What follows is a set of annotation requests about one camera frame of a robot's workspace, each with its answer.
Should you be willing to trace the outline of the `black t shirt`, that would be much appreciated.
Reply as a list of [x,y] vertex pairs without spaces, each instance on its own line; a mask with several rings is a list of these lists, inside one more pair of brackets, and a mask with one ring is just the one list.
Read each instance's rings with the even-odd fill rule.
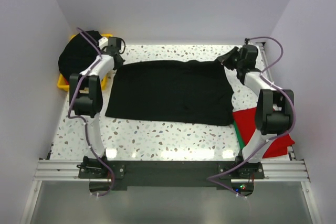
[[217,60],[131,63],[116,71],[105,116],[228,126],[233,94]]

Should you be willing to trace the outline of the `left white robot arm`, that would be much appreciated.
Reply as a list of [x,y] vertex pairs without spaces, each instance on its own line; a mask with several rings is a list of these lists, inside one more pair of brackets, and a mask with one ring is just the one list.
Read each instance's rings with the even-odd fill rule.
[[125,42],[119,37],[102,37],[93,46],[98,55],[88,68],[69,79],[69,119],[81,119],[88,158],[102,159],[106,148],[100,133],[100,112],[103,106],[101,81],[111,70],[120,68],[125,60]]

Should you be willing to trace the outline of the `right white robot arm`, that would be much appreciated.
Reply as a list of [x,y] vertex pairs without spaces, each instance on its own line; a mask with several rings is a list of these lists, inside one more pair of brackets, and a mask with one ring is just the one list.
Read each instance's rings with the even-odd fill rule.
[[256,68],[258,54],[256,46],[243,45],[217,57],[227,69],[235,70],[237,79],[258,96],[256,129],[241,151],[244,164],[259,163],[272,141],[289,134],[296,122],[293,91],[278,87]]

